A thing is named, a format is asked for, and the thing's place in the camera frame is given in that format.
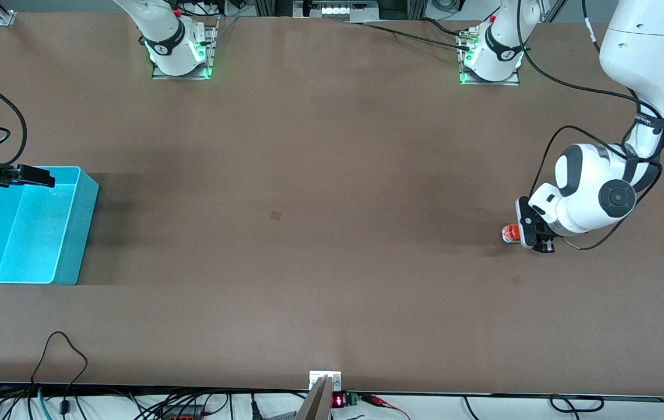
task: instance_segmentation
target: black velcro strap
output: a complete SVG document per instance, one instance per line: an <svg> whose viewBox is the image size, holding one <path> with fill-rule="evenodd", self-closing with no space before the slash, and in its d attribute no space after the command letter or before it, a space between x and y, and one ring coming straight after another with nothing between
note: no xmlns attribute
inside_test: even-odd
<svg viewBox="0 0 664 420"><path fill-rule="evenodd" d="M622 175L622 179L623 181L632 184L635 171L638 169L638 163L640 163L640 157L635 152L635 149L627 143L624 144L624 151L625 155L627 155L627 159L624 162L624 174Z"/></svg>
<svg viewBox="0 0 664 420"><path fill-rule="evenodd" d="M500 61L510 61L516 54L521 52L521 46L515 46L513 48L508 48L505 45L497 42L495 37L492 36L492 25L488 27L487 31L484 32L484 36L487 40L487 46L490 47L490 50L495 51L497 59Z"/></svg>
<svg viewBox="0 0 664 420"><path fill-rule="evenodd" d="M651 117L649 115L643 114L642 112L637 112L635 113L635 121L642 125L646 125L646 127L664 130L664 118Z"/></svg>
<svg viewBox="0 0 664 420"><path fill-rule="evenodd" d="M179 22L177 31L174 32L174 34L171 35L171 37L169 37L167 40L156 42L147 38L143 38L145 43L147 43L148 46L150 46L150 49L155 51L157 55L171 55L171 51L174 50L174 47L179 45L180 42L184 40L184 22L182 22L181 19L177 19L177 22Z"/></svg>

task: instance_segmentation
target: teal cable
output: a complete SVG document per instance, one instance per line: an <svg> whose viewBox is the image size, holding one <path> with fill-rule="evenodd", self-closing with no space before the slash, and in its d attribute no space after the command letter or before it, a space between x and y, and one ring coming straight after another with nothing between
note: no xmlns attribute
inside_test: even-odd
<svg viewBox="0 0 664 420"><path fill-rule="evenodd" d="M44 413L44 418L47 420L52 420L50 412L47 411L47 406L44 405L44 399L41 396L41 387L39 387L39 390L36 391L36 399L39 399L39 405L41 406L41 412Z"/></svg>

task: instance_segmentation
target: orange object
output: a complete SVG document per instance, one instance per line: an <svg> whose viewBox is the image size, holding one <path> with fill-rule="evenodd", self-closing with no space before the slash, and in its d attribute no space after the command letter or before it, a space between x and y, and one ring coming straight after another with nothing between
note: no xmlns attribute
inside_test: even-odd
<svg viewBox="0 0 664 420"><path fill-rule="evenodd" d="M518 228L518 223L511 223L503 227L503 241L507 244L518 244L521 242L521 229Z"/></svg>

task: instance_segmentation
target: table surface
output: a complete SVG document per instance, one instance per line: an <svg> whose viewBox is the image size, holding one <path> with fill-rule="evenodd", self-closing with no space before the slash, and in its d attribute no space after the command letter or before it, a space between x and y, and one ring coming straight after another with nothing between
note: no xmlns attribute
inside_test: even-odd
<svg viewBox="0 0 664 420"><path fill-rule="evenodd" d="M618 141L633 104L528 66L521 87L460 85L452 50L330 20L239 20L209 82L150 80L137 39L122 14L0 30L23 163L101 187L78 286L0 285L0 380L28 380L63 330L82 382L303 388L335 369L362 389L664 396L664 176L595 251L500 239L553 131ZM623 92L580 24L531 43L550 74ZM0 124L17 130L1 103ZM80 369L59 337L47 357L37 380Z"/></svg>

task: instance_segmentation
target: turquoise plastic container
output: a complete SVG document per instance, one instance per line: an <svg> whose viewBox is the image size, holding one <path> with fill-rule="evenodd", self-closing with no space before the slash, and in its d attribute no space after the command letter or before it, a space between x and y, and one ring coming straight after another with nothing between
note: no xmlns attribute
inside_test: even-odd
<svg viewBox="0 0 664 420"><path fill-rule="evenodd" d="M0 284L78 282L98 195L79 167L44 167L55 188L0 187Z"/></svg>

